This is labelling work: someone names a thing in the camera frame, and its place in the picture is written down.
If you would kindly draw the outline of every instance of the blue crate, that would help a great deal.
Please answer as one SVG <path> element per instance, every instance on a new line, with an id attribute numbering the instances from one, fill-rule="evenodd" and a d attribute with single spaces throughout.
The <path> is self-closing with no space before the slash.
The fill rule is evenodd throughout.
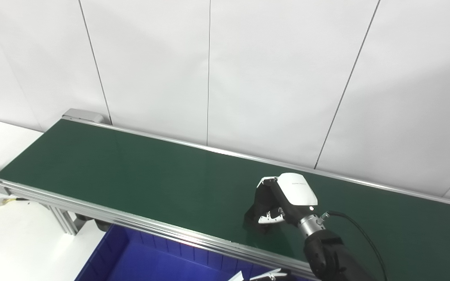
<path id="1" fill-rule="evenodd" d="M 227 281 L 240 270 L 249 279 L 272 269 L 113 225 L 75 281 Z"/>

